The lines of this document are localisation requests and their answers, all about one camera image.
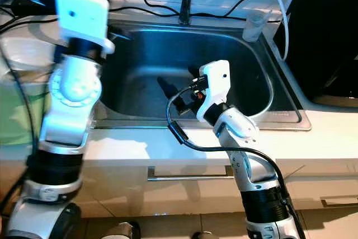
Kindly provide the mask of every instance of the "floor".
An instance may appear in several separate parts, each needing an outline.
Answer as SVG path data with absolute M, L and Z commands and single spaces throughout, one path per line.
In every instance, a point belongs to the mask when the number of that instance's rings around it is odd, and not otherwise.
M 300 216 L 307 239 L 358 238 L 358 207 L 302 210 Z M 117 223 L 131 220 L 133 219 L 84 219 L 73 239 L 99 239 Z M 161 215 L 139 217 L 135 220 L 140 225 L 142 238 L 190 239 L 197 231 L 211 231 L 224 239 L 248 239 L 243 213 Z

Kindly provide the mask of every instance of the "power cord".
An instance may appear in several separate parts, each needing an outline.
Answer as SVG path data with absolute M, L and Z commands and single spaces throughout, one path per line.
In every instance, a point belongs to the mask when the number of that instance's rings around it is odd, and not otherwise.
M 178 16 L 179 12 L 177 12 L 176 10 L 174 10 L 171 7 L 168 6 L 164 6 L 164 5 L 153 5 L 150 4 L 147 0 L 143 0 L 144 3 L 148 6 L 148 7 L 157 7 L 157 8 L 165 8 L 167 10 L 170 10 L 173 12 L 173 14 L 167 14 L 167 15 L 163 15 L 160 13 L 156 13 L 153 11 L 148 11 L 144 8 L 140 8 L 140 7 L 121 7 L 121 8 L 112 8 L 110 9 L 110 12 L 114 12 L 114 11 L 121 11 L 121 10 L 128 10 L 128 9 L 133 9 L 133 10 L 140 10 L 140 11 L 144 11 L 159 17 L 173 17 L 173 16 Z M 246 21 L 245 18 L 240 18 L 240 17 L 230 17 L 229 15 L 237 8 L 237 6 L 239 6 L 242 2 L 244 2 L 245 0 L 239 0 L 226 14 L 224 15 L 214 15 L 211 13 L 206 13 L 206 12 L 198 12 L 198 13 L 191 13 L 189 16 L 190 17 L 208 17 L 208 18 L 225 18 L 225 19 L 233 19 L 233 20 L 239 20 L 239 21 Z M 269 23 L 278 23 L 281 22 L 280 20 L 275 20 L 275 21 L 269 21 Z
M 160 14 L 160 13 L 156 13 L 156 12 L 153 12 L 153 11 L 148 11 L 146 10 L 145 8 L 139 8 L 139 7 L 121 7 L 121 8 L 112 8 L 110 9 L 110 12 L 113 12 L 113 11 L 122 11 L 122 10 L 140 10 L 140 11 L 144 11 L 144 12 L 147 12 L 147 13 L 150 13 L 150 14 L 153 14 L 153 15 L 156 15 L 156 16 L 159 16 L 159 17 L 173 17 L 173 16 L 179 16 L 179 14 Z
M 299 236 L 301 239 L 305 239 L 305 234 L 303 231 L 303 228 L 301 226 L 301 223 L 299 221 L 299 217 L 293 207 L 293 203 L 291 201 L 290 198 L 290 194 L 286 188 L 285 185 L 285 181 L 284 181 L 284 177 L 281 173 L 281 170 L 279 169 L 278 165 L 276 164 L 276 162 L 274 162 L 268 155 L 264 154 L 261 151 L 258 151 L 256 149 L 253 148 L 246 148 L 246 147 L 200 147 L 197 146 L 191 142 L 189 142 L 189 138 L 188 136 L 185 134 L 185 132 L 183 131 L 183 129 L 181 129 L 181 127 L 178 125 L 178 123 L 176 121 L 172 121 L 171 116 L 170 116 L 170 107 L 171 104 L 174 102 L 174 100 L 178 97 L 180 97 L 184 92 L 189 91 L 193 89 L 193 86 L 188 86 L 186 88 L 183 88 L 182 90 L 178 91 L 174 96 L 172 96 L 167 103 L 167 107 L 166 107 L 166 118 L 167 118 L 167 122 L 168 122 L 168 127 L 171 130 L 171 132 L 175 135 L 175 137 L 178 139 L 178 141 L 181 144 L 186 145 L 189 148 L 192 148 L 196 151 L 201 151 L 201 152 L 216 152 L 216 151 L 237 151 L 237 152 L 247 152 L 247 153 L 252 153 L 255 154 L 261 158 L 263 158 L 265 161 L 267 161 L 272 168 L 275 170 L 276 174 L 277 174 L 277 180 L 280 184 L 280 189 L 281 189 L 281 193 L 282 193 L 282 203 L 284 205 L 286 205 L 289 209 L 290 214 L 292 215 L 296 228 L 297 228 L 297 232 L 299 233 Z
M 12 6 L 10 4 L 3 4 L 3 5 L 0 5 L 0 7 L 3 7 L 3 8 L 11 8 Z
M 6 3 L 8 0 L 0 0 L 0 4 L 1 3 Z M 8 22 L 6 22 L 5 24 L 3 24 L 2 26 L 0 26 L 0 34 L 4 33 L 5 31 L 8 31 L 9 29 L 16 27 L 18 25 L 23 25 L 23 24 L 34 24 L 34 23 L 41 23 L 41 22 L 52 22 L 55 21 L 57 19 L 52 19 L 52 20 L 44 20 L 44 21 L 25 21 L 25 22 L 19 22 L 17 24 L 13 24 L 11 25 L 11 23 L 24 18 L 26 16 L 18 16 L 16 18 L 13 18 L 11 20 L 9 20 Z M 14 72 L 14 70 L 12 69 L 11 65 L 10 65 L 10 61 L 8 60 L 6 54 L 3 51 L 3 48 L 1 46 L 0 43 L 0 54 L 2 55 L 2 59 L 4 60 L 6 66 L 8 67 L 11 75 L 13 76 L 13 79 L 17 85 L 17 89 L 19 90 L 20 93 L 20 97 L 23 100 L 23 103 L 25 104 L 25 108 L 27 111 L 27 116 L 29 118 L 29 125 L 30 125 L 30 134 L 31 134 L 31 153 L 34 154 L 36 149 L 37 149 L 37 142 L 38 142 L 38 138 L 37 135 L 35 133 L 35 126 L 34 126 L 34 120 L 32 117 L 32 112 L 31 112 L 31 107 L 30 107 L 30 103 L 28 101 L 28 98 L 25 94 L 25 90 L 23 89 L 21 82 L 16 74 L 16 72 Z M 6 205 L 8 204 L 8 202 L 10 201 L 12 195 L 14 194 L 14 192 L 22 185 L 23 181 L 25 180 L 27 176 L 27 169 L 22 173 L 22 175 L 19 177 L 19 179 L 12 185 L 12 187 L 9 189 L 9 191 L 7 192 L 7 194 L 5 195 L 4 199 L 1 201 L 0 203 L 0 215 L 2 215 Z
M 55 19 L 51 19 L 51 20 L 35 20 L 35 21 L 24 21 L 24 22 L 18 22 L 16 24 L 13 24 L 13 25 L 10 25 L 8 27 L 3 27 L 3 28 L 0 28 L 0 35 L 8 30 L 10 30 L 11 28 L 14 28 L 16 26 L 19 26 L 19 25 L 29 25 L 29 24 L 43 24 L 43 23 L 47 23 L 47 22 L 55 22 L 57 21 L 58 19 L 55 18 Z
M 15 18 L 15 15 L 12 14 L 10 11 L 7 11 L 6 9 L 4 9 L 3 7 L 0 7 L 0 10 L 5 12 L 6 14 L 10 15 L 11 17 Z
M 177 12 L 176 10 L 174 10 L 173 8 L 171 7 L 167 7 L 167 6 L 164 6 L 164 5 L 153 5 L 153 4 L 150 4 L 147 0 L 143 0 L 144 3 L 148 6 L 148 7 L 152 7 L 152 8 L 165 8 L 167 10 L 170 10 L 172 12 L 174 12 L 174 14 L 176 15 L 179 15 L 179 12 Z
M 15 17 L 15 18 L 13 18 L 13 19 L 8 20 L 7 22 L 5 22 L 5 23 L 3 23 L 2 25 L 0 25 L 0 30 L 3 29 L 3 28 L 6 27 L 6 26 L 12 24 L 13 22 L 16 22 L 16 21 L 18 21 L 18 20 L 20 20 L 20 19 L 22 19 L 22 18 L 25 18 L 25 17 L 26 17 L 26 16 L 17 16 L 17 17 Z

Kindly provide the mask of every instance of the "faucet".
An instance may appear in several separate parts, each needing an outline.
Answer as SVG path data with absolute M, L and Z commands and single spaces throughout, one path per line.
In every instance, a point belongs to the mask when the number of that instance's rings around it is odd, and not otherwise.
M 179 14 L 179 24 L 189 25 L 190 23 L 190 4 L 191 0 L 182 0 Z

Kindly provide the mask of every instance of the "cabinet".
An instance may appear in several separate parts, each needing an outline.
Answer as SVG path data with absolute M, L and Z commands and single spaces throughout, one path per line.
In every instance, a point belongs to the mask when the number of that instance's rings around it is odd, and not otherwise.
M 295 209 L 358 205 L 358 175 L 347 165 L 298 168 L 284 165 L 281 168 Z M 76 202 L 83 208 L 85 217 L 100 217 L 103 209 L 116 217 L 244 211 L 237 186 L 233 179 L 227 178 L 224 166 L 156 166 L 154 169 L 155 177 L 190 179 L 215 175 L 217 178 L 148 181 L 146 166 L 84 167 L 83 191 L 102 208 L 94 205 L 89 208 L 90 202 L 81 200 L 80 195 Z

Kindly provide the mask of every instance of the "white cable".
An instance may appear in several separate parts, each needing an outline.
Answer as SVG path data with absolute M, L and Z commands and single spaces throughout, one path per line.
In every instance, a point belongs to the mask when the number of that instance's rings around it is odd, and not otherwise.
M 287 15 L 286 15 L 286 9 L 285 9 L 285 5 L 282 2 L 282 0 L 277 0 L 279 5 L 280 5 L 280 9 L 282 12 L 282 17 L 284 20 L 284 28 L 285 28 L 285 54 L 284 54 L 284 58 L 283 60 L 286 60 L 287 54 L 289 52 L 289 25 L 288 25 L 288 20 L 287 20 Z

